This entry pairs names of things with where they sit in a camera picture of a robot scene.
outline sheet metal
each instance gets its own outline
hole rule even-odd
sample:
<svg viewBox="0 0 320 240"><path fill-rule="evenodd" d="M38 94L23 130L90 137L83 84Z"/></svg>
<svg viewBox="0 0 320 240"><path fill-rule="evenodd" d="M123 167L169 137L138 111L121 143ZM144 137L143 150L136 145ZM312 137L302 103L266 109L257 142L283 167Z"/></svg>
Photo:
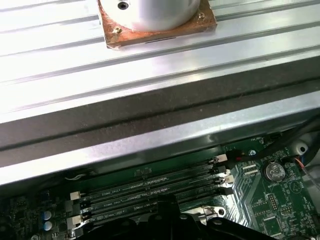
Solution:
<svg viewBox="0 0 320 240"><path fill-rule="evenodd" d="M110 50L94 0L1 1L0 123L320 55L319 0L210 4L213 32Z"/></svg>

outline computer motherboard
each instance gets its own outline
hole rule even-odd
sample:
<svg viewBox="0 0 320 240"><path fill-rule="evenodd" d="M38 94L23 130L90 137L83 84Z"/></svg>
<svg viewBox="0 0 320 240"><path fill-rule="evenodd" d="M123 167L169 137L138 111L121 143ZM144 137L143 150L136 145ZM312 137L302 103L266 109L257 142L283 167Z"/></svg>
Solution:
<svg viewBox="0 0 320 240"><path fill-rule="evenodd" d="M255 137L95 177L79 176L0 202L0 239L71 240L119 218L157 211L174 194L181 212L221 207L225 218L275 239L320 234L319 215L288 149L228 169L228 153L255 155L272 143Z"/></svg>

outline green circuit board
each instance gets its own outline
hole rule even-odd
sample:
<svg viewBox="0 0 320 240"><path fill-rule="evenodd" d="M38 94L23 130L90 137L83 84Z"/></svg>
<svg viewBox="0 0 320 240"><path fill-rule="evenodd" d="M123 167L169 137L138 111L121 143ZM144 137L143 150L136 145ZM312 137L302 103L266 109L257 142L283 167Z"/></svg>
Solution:
<svg viewBox="0 0 320 240"><path fill-rule="evenodd" d="M249 154L252 150L262 150L267 144L265 138L257 137L250 139L250 143L245 140L226 148L242 149ZM290 155L288 149L284 149L259 161L239 163L232 170L235 202L248 226L276 239L314 236L319 232L313 220L314 204L295 163L283 165L285 178L281 182L272 183L262 176L266 162Z"/></svg>
<svg viewBox="0 0 320 240"><path fill-rule="evenodd" d="M250 138L6 199L0 202L0 224L10 219L17 240L68 240L77 235L68 227L73 216L90 212L87 221L96 226L122 217L138 220L141 214L156 211L158 194L175 194L182 212L201 206L223 207L225 218L276 239L316 236L320 233L313 218L317 213L299 167L293 162L283 164L285 177L276 183L262 174L270 161L290 156L288 149L255 162L239 162L230 173L232 184L212 184L226 175L212 172L215 165L209 162L215 156L231 150L250 155L271 142L269 136ZM227 188L234 194L226 193ZM71 193L85 195L70 201ZM50 230L46 230L47 211L51 213Z"/></svg>

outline copper base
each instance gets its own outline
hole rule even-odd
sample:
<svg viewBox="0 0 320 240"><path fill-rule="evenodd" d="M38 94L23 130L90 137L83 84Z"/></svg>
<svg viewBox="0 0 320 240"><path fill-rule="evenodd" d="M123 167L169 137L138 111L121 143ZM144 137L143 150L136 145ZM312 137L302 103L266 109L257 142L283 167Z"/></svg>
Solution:
<svg viewBox="0 0 320 240"><path fill-rule="evenodd" d="M109 18L101 6L100 0L98 0L98 5L106 45L112 49L201 33L214 29L217 25L216 18L210 8L208 0L201 0L198 12L187 23L173 30L159 32L134 31L121 26Z"/></svg>

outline screw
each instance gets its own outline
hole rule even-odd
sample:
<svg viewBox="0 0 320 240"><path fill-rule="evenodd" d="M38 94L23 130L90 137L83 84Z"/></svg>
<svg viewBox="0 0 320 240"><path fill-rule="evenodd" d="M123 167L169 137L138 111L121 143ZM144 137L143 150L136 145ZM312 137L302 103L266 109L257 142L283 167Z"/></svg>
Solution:
<svg viewBox="0 0 320 240"><path fill-rule="evenodd" d="M187 220L188 219L188 216L186 216L186 215L180 215L180 219L182 219L182 220Z"/></svg>
<svg viewBox="0 0 320 240"><path fill-rule="evenodd" d="M160 215L157 215L157 216L155 216L155 218L154 218L155 220L161 220L162 219L162 216L160 216Z"/></svg>
<svg viewBox="0 0 320 240"><path fill-rule="evenodd" d="M225 214L225 211L224 211L223 209L220 209L220 210L218 211L218 213L219 213L219 215L223 215L223 214Z"/></svg>
<svg viewBox="0 0 320 240"><path fill-rule="evenodd" d="M126 10L128 7L129 7L129 4L126 3L125 1L119 2L119 4L118 4L118 8L120 10Z"/></svg>
<svg viewBox="0 0 320 240"><path fill-rule="evenodd" d="M218 220L218 219L214 219L213 221L213 224L215 225L222 225L222 221Z"/></svg>
<svg viewBox="0 0 320 240"><path fill-rule="evenodd" d="M249 151L249 155L250 156L253 156L253 155L256 155L256 154L257 154L257 152L255 150L250 150Z"/></svg>
<svg viewBox="0 0 320 240"><path fill-rule="evenodd" d="M204 19L206 17L206 15L203 12L200 12L198 14L198 19Z"/></svg>
<svg viewBox="0 0 320 240"><path fill-rule="evenodd" d="M113 34L119 34L119 33L121 33L122 32L122 29L120 28L120 27L115 27L114 29L113 29L113 31L112 31L112 33Z"/></svg>

